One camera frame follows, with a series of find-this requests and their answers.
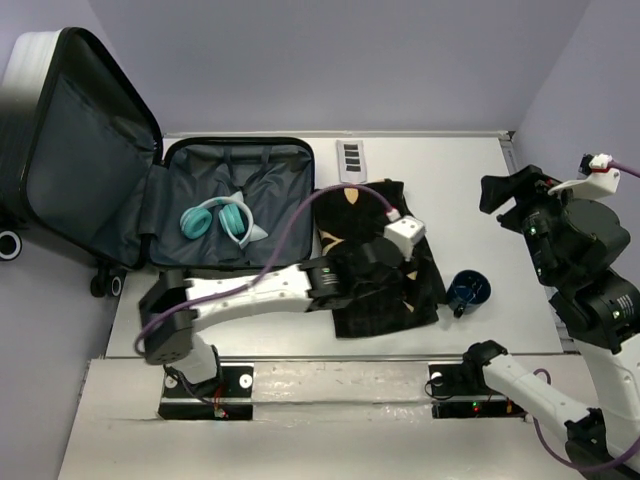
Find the dark blue mug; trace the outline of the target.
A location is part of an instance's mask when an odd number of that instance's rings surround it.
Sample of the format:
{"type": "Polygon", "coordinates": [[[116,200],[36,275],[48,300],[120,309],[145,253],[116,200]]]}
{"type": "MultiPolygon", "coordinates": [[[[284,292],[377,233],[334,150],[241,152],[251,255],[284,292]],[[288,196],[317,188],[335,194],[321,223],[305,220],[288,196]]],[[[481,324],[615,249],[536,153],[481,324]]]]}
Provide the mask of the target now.
{"type": "Polygon", "coordinates": [[[446,291],[446,304],[456,319],[469,315],[485,304],[492,294],[489,280],[475,270],[457,273],[446,291]]]}

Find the black and white suitcase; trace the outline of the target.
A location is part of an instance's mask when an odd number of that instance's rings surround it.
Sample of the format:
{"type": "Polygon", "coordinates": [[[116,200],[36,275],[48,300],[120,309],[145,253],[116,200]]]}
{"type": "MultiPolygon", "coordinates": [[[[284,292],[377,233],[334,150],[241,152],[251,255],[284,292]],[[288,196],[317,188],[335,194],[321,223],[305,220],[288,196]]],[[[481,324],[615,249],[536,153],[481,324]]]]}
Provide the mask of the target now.
{"type": "Polygon", "coordinates": [[[30,240],[96,266],[90,290],[114,296],[145,267],[251,272],[271,255],[311,256],[312,148],[292,137],[193,136],[160,126],[87,29],[27,32],[1,82],[1,238],[30,240]],[[189,240],[182,213],[241,191],[269,236],[241,249],[217,221],[189,240]]]}

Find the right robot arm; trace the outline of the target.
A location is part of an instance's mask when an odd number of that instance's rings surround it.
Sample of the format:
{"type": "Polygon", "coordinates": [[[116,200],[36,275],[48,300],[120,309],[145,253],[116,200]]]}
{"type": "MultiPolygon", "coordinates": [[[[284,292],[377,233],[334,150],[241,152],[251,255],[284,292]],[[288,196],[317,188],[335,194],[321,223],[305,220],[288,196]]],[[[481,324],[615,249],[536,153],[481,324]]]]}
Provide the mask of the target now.
{"type": "Polygon", "coordinates": [[[523,236],[540,284],[587,365],[598,404],[588,406],[526,370],[497,342],[463,355],[462,384],[500,393],[523,408],[536,430],[564,444],[558,461],[586,479],[639,476],[639,290],[611,267],[630,244],[616,213],[598,202],[615,184],[609,167],[582,180],[559,182],[535,166],[481,180],[479,208],[523,236]]]}

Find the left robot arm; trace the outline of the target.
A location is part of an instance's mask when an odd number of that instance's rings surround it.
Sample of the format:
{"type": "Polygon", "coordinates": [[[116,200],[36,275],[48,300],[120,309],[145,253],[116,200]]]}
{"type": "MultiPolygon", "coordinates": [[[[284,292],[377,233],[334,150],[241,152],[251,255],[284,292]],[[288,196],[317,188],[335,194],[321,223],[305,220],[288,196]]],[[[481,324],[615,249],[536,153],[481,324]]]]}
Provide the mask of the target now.
{"type": "Polygon", "coordinates": [[[221,383],[217,349],[202,331],[250,316],[340,310],[382,292],[397,292],[413,257],[409,240],[378,237],[337,257],[317,257],[274,272],[224,280],[173,272],[139,302],[136,353],[161,365],[201,395],[221,383]]]}

